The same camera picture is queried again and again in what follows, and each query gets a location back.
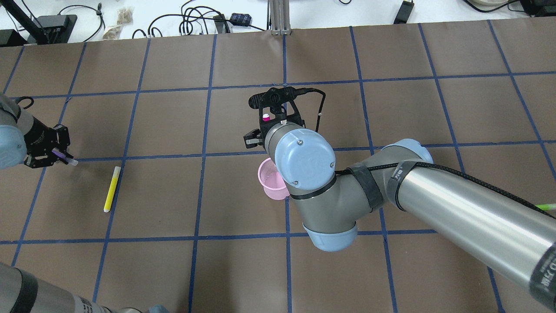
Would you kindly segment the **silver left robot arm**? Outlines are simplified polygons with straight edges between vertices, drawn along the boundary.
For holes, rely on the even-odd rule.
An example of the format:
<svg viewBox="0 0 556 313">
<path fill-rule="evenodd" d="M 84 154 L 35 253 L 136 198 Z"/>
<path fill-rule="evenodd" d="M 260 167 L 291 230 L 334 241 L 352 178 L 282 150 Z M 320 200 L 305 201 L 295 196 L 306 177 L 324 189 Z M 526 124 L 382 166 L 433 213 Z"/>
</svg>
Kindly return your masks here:
<svg viewBox="0 0 556 313">
<path fill-rule="evenodd" d="M 108 224 L 111 235 L 97 299 L 110 309 L 139 310 L 162 305 L 186 312 L 187 275 L 169 261 L 171 243 L 133 242 L 161 235 L 172 210 L 161 181 L 168 160 L 132 159 L 121 172 L 113 214 L 103 205 L 113 169 L 122 163 L 134 96 L 77 97 L 69 101 L 64 124 L 76 138 L 78 166 L 58 163 L 47 169 L 19 164 L 1 170 L 1 265 L 10 265 L 25 232 L 15 272 L 32 272 L 44 281 L 92 296 Z"/>
</svg>

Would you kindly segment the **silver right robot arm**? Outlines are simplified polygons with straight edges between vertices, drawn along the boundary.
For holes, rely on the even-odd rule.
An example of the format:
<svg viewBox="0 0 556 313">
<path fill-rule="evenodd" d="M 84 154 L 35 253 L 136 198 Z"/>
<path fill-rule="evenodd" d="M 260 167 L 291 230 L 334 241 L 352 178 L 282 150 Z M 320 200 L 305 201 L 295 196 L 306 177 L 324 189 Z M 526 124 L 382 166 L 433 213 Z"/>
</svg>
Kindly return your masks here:
<svg viewBox="0 0 556 313">
<path fill-rule="evenodd" d="M 418 141 L 387 145 L 362 162 L 336 170 L 335 152 L 306 128 L 295 105 L 315 88 L 272 87 L 252 95 L 259 128 L 244 135 L 262 146 L 296 204 L 312 243 L 343 250 L 362 216 L 391 202 L 555 311 L 555 217 L 499 187 L 439 166 Z"/>
</svg>

